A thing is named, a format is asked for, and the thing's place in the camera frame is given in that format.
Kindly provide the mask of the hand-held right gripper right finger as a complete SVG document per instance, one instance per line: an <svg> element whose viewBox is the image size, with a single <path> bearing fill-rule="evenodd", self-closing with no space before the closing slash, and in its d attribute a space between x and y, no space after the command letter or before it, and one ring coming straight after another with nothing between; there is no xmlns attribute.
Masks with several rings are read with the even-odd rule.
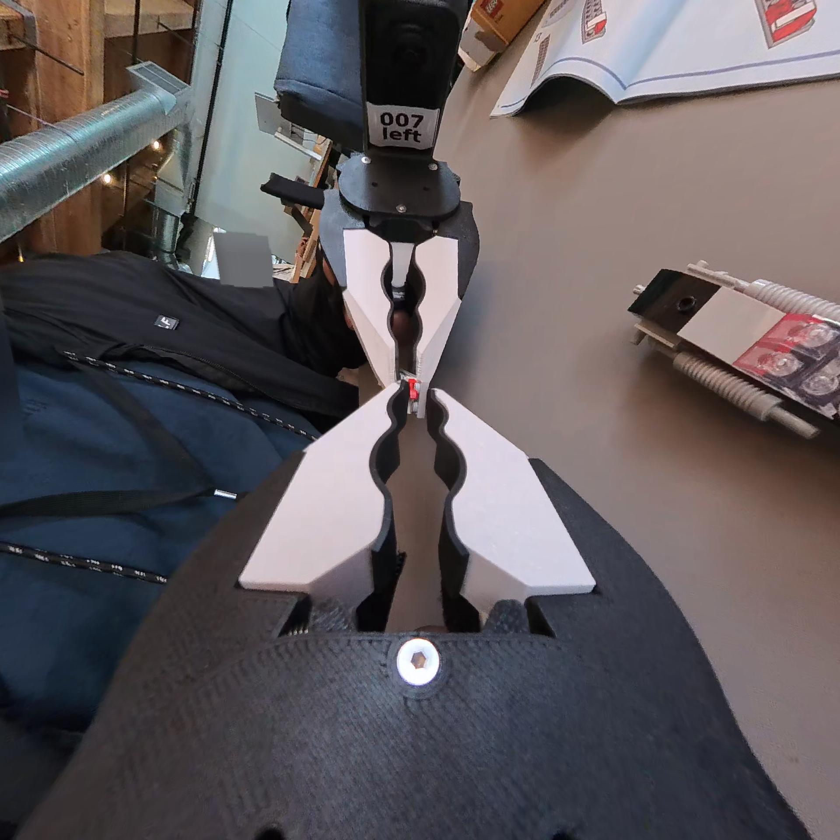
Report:
<svg viewBox="0 0 840 840"><path fill-rule="evenodd" d="M438 541L446 624L480 624L501 601L593 592L530 457L442 389L429 393L427 430L448 490Z"/></svg>

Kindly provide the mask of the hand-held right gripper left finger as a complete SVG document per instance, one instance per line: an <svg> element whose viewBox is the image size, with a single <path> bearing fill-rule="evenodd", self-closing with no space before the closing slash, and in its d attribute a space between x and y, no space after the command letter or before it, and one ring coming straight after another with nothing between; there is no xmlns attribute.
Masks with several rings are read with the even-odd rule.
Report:
<svg viewBox="0 0 840 840"><path fill-rule="evenodd" d="M403 386L394 383L310 444L238 584L351 610L372 594L392 596L401 567L386 482L402 429Z"/></svg>

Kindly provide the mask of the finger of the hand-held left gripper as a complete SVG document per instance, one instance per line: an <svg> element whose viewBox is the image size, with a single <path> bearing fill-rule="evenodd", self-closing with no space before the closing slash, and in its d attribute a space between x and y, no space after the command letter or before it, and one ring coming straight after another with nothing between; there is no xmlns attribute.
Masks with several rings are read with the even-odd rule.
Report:
<svg viewBox="0 0 840 840"><path fill-rule="evenodd" d="M392 300L384 286L391 248L366 228L350 228L343 231L343 252L344 303L377 381L388 387L398 380Z"/></svg>
<svg viewBox="0 0 840 840"><path fill-rule="evenodd" d="M415 373L427 387L443 355L459 310L458 242L435 236L415 250L415 264L424 283L416 306L419 334L415 345Z"/></svg>

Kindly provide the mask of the grey black toy brick model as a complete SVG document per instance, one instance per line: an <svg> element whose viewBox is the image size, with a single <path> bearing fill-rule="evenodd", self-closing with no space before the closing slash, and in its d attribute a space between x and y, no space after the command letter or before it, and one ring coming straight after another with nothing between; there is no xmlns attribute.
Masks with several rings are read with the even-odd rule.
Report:
<svg viewBox="0 0 840 840"><path fill-rule="evenodd" d="M705 261L633 290L635 344L740 411L812 439L839 423L839 305Z"/></svg>

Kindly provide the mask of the grey desk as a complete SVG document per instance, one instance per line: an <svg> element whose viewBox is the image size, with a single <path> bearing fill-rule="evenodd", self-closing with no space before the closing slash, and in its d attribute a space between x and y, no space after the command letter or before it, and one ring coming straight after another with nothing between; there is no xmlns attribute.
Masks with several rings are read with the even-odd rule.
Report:
<svg viewBox="0 0 840 840"><path fill-rule="evenodd" d="M493 119L537 23L444 114L480 253L435 383L642 555L777 787L838 838L836 430L755 421L634 346L627 312L699 259L838 301L838 81L615 108L558 79Z"/></svg>

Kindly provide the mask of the blue fabric chair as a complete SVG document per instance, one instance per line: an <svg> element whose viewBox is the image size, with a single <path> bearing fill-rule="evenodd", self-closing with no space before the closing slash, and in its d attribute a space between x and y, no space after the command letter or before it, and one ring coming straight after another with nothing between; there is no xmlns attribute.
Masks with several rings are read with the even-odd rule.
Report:
<svg viewBox="0 0 840 840"><path fill-rule="evenodd" d="M275 91L285 119L362 151L359 2L289 2Z"/></svg>

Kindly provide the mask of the yellow toy brick box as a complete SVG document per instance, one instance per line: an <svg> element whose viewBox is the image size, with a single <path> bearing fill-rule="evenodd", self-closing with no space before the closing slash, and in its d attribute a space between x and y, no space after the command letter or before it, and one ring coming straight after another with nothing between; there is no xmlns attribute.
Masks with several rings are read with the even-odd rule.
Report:
<svg viewBox="0 0 840 840"><path fill-rule="evenodd" d="M458 55L478 71L504 52L544 1L475 1L465 21Z"/></svg>

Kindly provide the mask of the dark blue hoodie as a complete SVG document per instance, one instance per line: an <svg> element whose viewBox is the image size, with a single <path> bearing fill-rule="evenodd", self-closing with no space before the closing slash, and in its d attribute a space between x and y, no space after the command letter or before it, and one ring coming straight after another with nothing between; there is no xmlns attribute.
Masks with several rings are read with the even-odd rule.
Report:
<svg viewBox="0 0 840 840"><path fill-rule="evenodd" d="M110 373L181 442L216 488L246 494L319 431L302 415L171 367ZM169 489L166 457L83 371L17 365L20 446L2 505L87 490ZM163 584L234 505L200 497L104 518L2 518L2 838L64 769Z"/></svg>

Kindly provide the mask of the toy brick instruction booklet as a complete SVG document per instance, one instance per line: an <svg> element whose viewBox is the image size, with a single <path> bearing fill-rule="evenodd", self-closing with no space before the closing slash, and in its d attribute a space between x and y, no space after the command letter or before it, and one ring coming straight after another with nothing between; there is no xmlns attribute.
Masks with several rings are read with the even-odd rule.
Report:
<svg viewBox="0 0 840 840"><path fill-rule="evenodd" d="M558 78L622 104L838 75L838 1L554 1L490 115Z"/></svg>

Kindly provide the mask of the black flat drawstring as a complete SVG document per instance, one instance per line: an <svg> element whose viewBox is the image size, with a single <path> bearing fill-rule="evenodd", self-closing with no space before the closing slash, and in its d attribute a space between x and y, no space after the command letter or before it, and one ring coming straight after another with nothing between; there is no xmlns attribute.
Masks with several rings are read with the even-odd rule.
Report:
<svg viewBox="0 0 840 840"><path fill-rule="evenodd" d="M89 365L88 358L71 354L68 361L83 371L92 387L131 421L152 450L166 457L176 473L176 485L169 489L87 490L16 500L2 505L2 518L104 518L200 497L237 500L235 493L216 488L215 481L181 442L110 373Z"/></svg>

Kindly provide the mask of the silver ventilation duct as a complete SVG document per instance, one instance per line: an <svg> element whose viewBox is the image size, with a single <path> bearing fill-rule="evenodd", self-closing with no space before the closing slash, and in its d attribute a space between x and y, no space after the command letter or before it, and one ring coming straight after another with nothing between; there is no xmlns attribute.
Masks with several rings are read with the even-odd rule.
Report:
<svg viewBox="0 0 840 840"><path fill-rule="evenodd" d="M190 85L151 61L127 72L130 94L2 143L2 242L189 122Z"/></svg>

